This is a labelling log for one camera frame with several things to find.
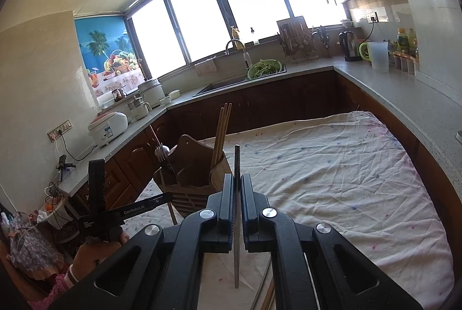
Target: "electrical outlet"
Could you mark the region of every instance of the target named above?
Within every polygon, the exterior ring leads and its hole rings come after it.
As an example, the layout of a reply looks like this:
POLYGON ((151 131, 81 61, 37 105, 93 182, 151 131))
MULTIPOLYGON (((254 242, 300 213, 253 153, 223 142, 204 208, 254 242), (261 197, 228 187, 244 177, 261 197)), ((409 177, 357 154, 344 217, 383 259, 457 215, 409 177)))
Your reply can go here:
POLYGON ((50 131, 48 133, 48 138, 50 138, 50 141, 54 142, 59 137, 58 130, 61 130, 62 134, 64 134, 71 127, 72 127, 71 121, 67 120, 63 122, 61 125, 59 125, 58 127, 54 128, 52 131, 50 131))
POLYGON ((378 15, 376 11, 370 14, 366 14, 366 17, 369 23, 378 23, 378 15))

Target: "palm tree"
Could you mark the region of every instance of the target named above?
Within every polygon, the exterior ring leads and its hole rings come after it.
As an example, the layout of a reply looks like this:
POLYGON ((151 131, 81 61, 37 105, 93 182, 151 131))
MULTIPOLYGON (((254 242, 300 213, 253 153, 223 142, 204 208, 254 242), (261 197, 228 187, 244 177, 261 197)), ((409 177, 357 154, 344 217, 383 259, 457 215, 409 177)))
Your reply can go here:
POLYGON ((88 33, 93 41, 87 44, 89 47, 90 52, 95 56, 99 57, 100 55, 104 54, 106 58, 109 60, 108 55, 105 51, 109 50, 109 44, 106 41, 106 34, 99 31, 93 31, 88 33))
POLYGON ((115 43, 116 43, 118 49, 121 49, 122 51, 129 50, 128 43, 127 43, 127 41, 125 40, 125 38, 123 36, 119 37, 115 41, 115 43))

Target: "green basket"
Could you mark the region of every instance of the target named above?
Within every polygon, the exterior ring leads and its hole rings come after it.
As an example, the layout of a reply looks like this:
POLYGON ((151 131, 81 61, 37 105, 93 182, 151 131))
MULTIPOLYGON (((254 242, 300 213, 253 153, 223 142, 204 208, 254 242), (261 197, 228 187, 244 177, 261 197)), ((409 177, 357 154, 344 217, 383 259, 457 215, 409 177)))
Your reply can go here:
POLYGON ((248 79, 256 79, 261 76, 268 76, 279 73, 282 70, 282 64, 278 60, 260 60, 252 65, 247 72, 248 79))

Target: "person's hand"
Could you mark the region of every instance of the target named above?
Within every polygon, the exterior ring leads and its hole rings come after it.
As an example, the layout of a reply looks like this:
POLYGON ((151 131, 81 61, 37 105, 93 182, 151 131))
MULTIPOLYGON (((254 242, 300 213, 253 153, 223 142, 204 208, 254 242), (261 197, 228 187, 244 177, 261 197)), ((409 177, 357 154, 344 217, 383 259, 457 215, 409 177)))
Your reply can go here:
POLYGON ((96 268, 96 261, 99 259, 105 259, 108 256, 114 254, 121 244, 128 242, 130 237, 124 231, 120 235, 119 242, 97 242, 97 243, 84 243, 80 246, 77 254, 75 255, 74 262, 72 264, 72 273, 75 278, 80 281, 87 276, 91 271, 96 268))

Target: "pink sleeve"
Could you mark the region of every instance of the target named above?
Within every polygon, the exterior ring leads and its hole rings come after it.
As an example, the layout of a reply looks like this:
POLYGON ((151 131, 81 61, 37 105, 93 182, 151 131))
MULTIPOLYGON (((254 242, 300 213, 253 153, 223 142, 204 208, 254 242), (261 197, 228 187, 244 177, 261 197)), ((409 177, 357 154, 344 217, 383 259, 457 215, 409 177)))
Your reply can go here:
POLYGON ((47 310, 54 300, 68 290, 64 282, 64 276, 65 274, 56 276, 55 286, 53 286, 47 298, 44 298, 42 301, 29 302, 33 310, 47 310))

